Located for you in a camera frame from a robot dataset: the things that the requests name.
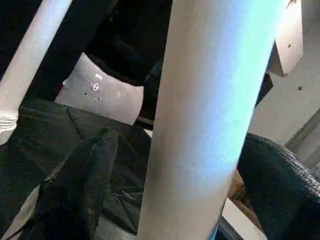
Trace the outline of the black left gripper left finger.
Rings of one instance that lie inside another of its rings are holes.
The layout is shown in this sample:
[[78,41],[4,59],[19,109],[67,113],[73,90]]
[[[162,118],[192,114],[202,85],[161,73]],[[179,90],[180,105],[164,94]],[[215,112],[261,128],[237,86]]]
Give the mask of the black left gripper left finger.
[[118,134],[103,129],[81,142],[22,205],[33,207],[19,240],[92,240],[107,196]]

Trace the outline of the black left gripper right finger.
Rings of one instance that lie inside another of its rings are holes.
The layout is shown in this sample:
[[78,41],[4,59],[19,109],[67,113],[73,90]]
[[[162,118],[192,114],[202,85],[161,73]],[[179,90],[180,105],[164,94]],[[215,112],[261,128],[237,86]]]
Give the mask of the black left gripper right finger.
[[320,238],[320,179],[294,153],[248,133],[237,170],[267,239]]

